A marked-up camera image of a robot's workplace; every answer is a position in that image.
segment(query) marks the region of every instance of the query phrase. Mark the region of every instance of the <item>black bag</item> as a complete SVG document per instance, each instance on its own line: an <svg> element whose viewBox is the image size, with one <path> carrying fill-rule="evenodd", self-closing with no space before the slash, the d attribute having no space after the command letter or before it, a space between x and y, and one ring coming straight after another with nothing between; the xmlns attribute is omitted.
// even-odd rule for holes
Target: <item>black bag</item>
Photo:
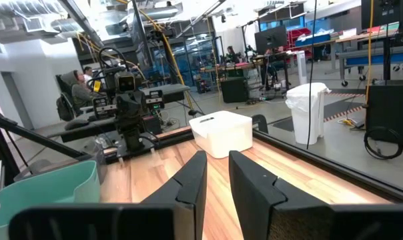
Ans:
<svg viewBox="0 0 403 240"><path fill-rule="evenodd" d="M62 119L64 121L73 120L73 118L74 118L73 109L68 104L64 95L61 95L56 100L56 106L57 106L57 113L58 113L60 119Z"/></svg>

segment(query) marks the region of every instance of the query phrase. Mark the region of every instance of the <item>teal bin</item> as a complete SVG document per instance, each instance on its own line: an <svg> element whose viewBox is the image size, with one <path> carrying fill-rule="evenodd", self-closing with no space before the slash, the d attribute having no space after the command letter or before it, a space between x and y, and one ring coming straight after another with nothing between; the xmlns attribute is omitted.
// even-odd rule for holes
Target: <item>teal bin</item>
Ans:
<svg viewBox="0 0 403 240"><path fill-rule="evenodd" d="M97 203L96 161L84 161L11 184L0 191L0 240L8 240L10 220L20 211L49 203Z"/></svg>

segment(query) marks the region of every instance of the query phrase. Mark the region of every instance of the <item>white plastic box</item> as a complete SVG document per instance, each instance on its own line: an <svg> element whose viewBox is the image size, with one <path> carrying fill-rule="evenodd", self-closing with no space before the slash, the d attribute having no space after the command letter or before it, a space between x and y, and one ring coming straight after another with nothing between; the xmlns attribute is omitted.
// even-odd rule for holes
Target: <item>white plastic box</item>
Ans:
<svg viewBox="0 0 403 240"><path fill-rule="evenodd" d="M252 147L252 118L218 111L189 120L197 145L216 159Z"/></svg>

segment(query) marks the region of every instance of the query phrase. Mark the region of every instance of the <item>cable coil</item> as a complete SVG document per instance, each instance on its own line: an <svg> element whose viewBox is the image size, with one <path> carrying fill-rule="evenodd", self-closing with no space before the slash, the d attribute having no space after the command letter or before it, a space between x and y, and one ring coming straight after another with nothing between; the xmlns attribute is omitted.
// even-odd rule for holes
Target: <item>cable coil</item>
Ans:
<svg viewBox="0 0 403 240"><path fill-rule="evenodd" d="M382 132L382 133L390 133L393 138L395 143L397 143L398 145L398 149L397 152L395 152L395 154L393 155L383 155L380 151L375 151L373 150L373 148L369 145L369 141L368 138L373 134L373 133L377 133L377 132ZM401 136L393 129L389 129L386 127L373 127L370 130L368 130L365 134L364 134L364 147L366 148L366 151L369 153L369 155L373 156L376 159L379 160L388 160L388 159L393 159L395 157L400 156L403 153L403 141Z"/></svg>

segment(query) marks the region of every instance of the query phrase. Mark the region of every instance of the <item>desk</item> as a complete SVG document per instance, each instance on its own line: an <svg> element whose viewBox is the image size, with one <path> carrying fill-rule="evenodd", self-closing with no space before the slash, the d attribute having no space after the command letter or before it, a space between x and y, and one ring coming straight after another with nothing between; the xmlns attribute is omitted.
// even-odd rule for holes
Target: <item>desk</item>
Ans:
<svg viewBox="0 0 403 240"><path fill-rule="evenodd" d="M104 203L139 203L162 186L200 148L194 140L166 147L125 161L108 165L101 186ZM387 200L337 176L254 139L254 146L242 152L262 167L301 190L327 203L388 203ZM208 155L208 186L203 239L243 239L230 190L228 158Z"/></svg>
<svg viewBox="0 0 403 240"><path fill-rule="evenodd" d="M216 68L218 69L218 71L228 71L228 70L235 70L235 69L254 69L257 66L262 65L262 61L256 61L254 63L247 63L245 65L240 65L240 66L235 66L235 67L226 67L226 66L217 66ZM212 67L211 69L206 69L205 67L202 67L200 70L200 72L202 73L211 73L216 71L215 67Z"/></svg>

